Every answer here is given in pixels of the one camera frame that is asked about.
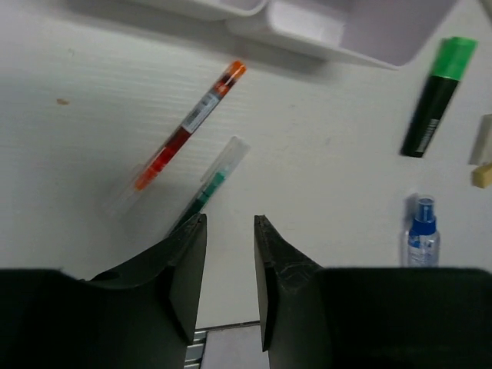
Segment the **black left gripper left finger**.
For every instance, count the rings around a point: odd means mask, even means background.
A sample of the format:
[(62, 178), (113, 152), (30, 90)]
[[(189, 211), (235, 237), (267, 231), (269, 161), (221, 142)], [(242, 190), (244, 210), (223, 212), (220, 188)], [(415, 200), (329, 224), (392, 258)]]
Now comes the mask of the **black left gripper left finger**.
[(1, 272), (3, 368), (181, 368), (194, 338), (207, 247), (196, 215), (91, 280)]

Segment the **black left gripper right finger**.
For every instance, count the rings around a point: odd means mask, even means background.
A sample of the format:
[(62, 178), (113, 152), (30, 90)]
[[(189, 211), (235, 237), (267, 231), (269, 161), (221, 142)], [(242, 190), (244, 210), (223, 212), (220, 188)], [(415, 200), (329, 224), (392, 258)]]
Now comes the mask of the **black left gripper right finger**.
[(262, 349), (272, 368), (489, 368), (491, 275), (323, 268), (254, 219)]

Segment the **green gel pen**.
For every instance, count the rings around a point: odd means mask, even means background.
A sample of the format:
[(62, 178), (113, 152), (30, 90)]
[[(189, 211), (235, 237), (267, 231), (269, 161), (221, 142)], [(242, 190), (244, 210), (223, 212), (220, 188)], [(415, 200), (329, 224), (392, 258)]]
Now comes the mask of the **green gel pen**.
[(200, 213), (213, 197), (214, 193), (222, 186), (230, 174), (240, 164), (249, 152), (250, 146), (242, 139), (233, 136), (225, 145), (219, 156), (204, 173), (201, 178), (201, 186), (188, 203), (186, 208), (172, 225), (166, 236), (169, 236), (180, 228), (188, 219)]

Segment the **red gel pen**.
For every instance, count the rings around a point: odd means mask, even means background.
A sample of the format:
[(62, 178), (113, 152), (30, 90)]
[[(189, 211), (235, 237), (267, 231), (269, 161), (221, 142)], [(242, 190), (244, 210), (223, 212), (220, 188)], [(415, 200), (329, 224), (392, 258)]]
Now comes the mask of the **red gel pen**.
[(170, 137), (143, 165), (135, 167), (131, 176), (113, 191), (105, 203), (105, 211), (112, 217), (125, 213), (144, 190), (160, 175), (189, 138), (216, 109), (226, 94), (246, 72), (245, 64), (233, 61), (219, 79), (201, 97)]

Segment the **blue spray bottle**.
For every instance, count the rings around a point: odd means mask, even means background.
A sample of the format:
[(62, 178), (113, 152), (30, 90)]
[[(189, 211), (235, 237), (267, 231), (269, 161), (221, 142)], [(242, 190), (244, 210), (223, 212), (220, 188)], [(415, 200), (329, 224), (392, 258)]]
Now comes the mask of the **blue spray bottle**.
[(428, 194), (413, 194), (407, 198), (403, 226), (401, 264), (409, 268), (436, 268), (440, 233), (434, 198)]

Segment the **tan eraser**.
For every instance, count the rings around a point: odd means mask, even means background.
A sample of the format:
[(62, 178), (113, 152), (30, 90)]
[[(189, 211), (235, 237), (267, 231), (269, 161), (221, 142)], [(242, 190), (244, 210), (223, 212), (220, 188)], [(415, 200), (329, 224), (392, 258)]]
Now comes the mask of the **tan eraser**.
[(492, 184), (492, 163), (481, 165), (471, 173), (471, 183), (474, 187), (485, 189)]

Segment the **grey eraser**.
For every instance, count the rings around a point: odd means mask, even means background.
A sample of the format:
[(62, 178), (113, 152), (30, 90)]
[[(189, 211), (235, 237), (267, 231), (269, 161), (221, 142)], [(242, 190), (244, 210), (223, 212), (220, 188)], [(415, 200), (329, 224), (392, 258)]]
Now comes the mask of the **grey eraser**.
[(491, 114), (484, 115), (475, 138), (474, 147), (470, 155), (469, 165), (485, 165), (491, 163)]

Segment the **white right organizer tray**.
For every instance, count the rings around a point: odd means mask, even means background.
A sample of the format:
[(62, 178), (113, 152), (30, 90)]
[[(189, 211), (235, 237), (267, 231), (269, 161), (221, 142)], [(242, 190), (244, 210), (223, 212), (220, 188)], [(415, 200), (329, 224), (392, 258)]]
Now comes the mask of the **white right organizer tray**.
[(398, 69), (410, 62), (454, 1), (269, 1), (226, 22), (235, 35), (321, 60)]

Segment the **white organizer tray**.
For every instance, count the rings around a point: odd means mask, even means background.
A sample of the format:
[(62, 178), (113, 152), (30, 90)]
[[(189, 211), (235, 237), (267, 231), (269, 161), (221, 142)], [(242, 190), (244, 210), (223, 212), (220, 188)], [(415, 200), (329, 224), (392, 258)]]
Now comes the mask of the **white organizer tray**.
[(454, 1), (269, 1), (226, 22), (235, 35), (321, 60), (398, 69), (410, 62)]
[(156, 8), (166, 12), (174, 12), (205, 21), (220, 21), (229, 18), (240, 18), (255, 15), (261, 11), (268, 1), (240, 0), (134, 0), (131, 3)]

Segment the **green highlighter marker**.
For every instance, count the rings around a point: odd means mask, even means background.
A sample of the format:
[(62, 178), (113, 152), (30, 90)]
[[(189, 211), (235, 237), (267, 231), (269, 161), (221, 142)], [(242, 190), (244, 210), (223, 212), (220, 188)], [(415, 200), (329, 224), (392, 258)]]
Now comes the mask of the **green highlighter marker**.
[(465, 37), (441, 40), (401, 146), (401, 155), (410, 158), (424, 156), (477, 45), (477, 40)]

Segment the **white left organizer tray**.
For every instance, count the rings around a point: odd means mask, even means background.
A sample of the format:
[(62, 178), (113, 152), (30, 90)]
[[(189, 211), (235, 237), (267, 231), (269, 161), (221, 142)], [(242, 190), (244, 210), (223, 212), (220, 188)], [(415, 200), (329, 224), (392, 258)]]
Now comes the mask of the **white left organizer tray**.
[(240, 18), (255, 15), (261, 11), (268, 1), (240, 0), (134, 0), (131, 3), (156, 8), (166, 12), (174, 12), (205, 21), (220, 21), (229, 18)]

